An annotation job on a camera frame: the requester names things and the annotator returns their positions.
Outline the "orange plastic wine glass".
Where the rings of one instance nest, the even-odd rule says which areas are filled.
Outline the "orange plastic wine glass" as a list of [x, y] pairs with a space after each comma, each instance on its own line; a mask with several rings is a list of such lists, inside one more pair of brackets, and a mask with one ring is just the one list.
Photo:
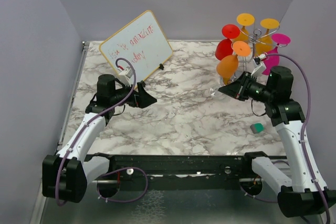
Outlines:
[[216, 67], [217, 73], [224, 77], [231, 77], [238, 68], [238, 56], [247, 57], [250, 55], [251, 49], [246, 42], [236, 41], [232, 43], [233, 53], [222, 59]]

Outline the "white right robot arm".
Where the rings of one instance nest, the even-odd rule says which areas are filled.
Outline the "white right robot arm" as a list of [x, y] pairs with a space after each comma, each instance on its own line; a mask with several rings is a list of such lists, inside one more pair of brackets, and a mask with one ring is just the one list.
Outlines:
[[278, 206], [288, 218], [320, 215], [335, 204], [335, 190], [329, 190], [322, 178], [302, 128], [305, 117], [301, 105], [290, 97], [292, 83], [291, 70], [275, 66], [266, 84], [243, 72], [234, 82], [218, 89], [234, 99], [253, 99], [265, 105], [266, 114], [284, 146], [291, 176], [265, 156], [243, 162], [241, 171], [246, 177], [259, 175], [277, 194]]

